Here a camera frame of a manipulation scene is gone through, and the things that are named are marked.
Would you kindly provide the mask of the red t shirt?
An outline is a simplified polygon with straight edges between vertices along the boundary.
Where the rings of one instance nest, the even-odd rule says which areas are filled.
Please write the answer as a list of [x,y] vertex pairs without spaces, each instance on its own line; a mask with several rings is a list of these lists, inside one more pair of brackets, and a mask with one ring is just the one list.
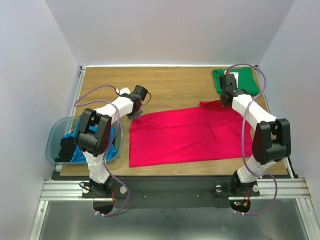
[[250,157],[251,126],[220,100],[198,106],[144,114],[131,122],[129,166],[145,167]]

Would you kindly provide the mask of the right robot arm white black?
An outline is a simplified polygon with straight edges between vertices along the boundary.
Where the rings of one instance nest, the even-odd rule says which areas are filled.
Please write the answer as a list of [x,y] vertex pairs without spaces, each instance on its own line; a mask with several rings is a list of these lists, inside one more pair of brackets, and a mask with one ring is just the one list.
[[220,100],[243,117],[241,149],[244,150],[245,126],[254,129],[252,154],[243,166],[235,171],[230,182],[234,195],[242,195],[254,188],[255,182],[275,163],[291,154],[291,127],[285,118],[276,118],[258,105],[244,89],[239,89],[234,74],[219,77]]

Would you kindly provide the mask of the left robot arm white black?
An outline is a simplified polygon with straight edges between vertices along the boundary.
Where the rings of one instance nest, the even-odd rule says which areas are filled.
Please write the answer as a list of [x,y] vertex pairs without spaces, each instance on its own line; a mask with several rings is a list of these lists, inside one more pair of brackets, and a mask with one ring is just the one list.
[[103,107],[86,108],[74,135],[75,144],[82,151],[89,169],[89,184],[82,183],[80,186],[84,191],[94,192],[100,197],[111,193],[111,174],[106,169],[106,155],[113,141],[110,138],[113,137],[111,126],[113,123],[119,125],[123,116],[131,121],[139,117],[143,112],[143,101],[150,94],[140,85],[136,85],[133,91],[127,87],[109,87],[115,90],[117,98],[112,102],[97,100],[98,103],[105,103]]

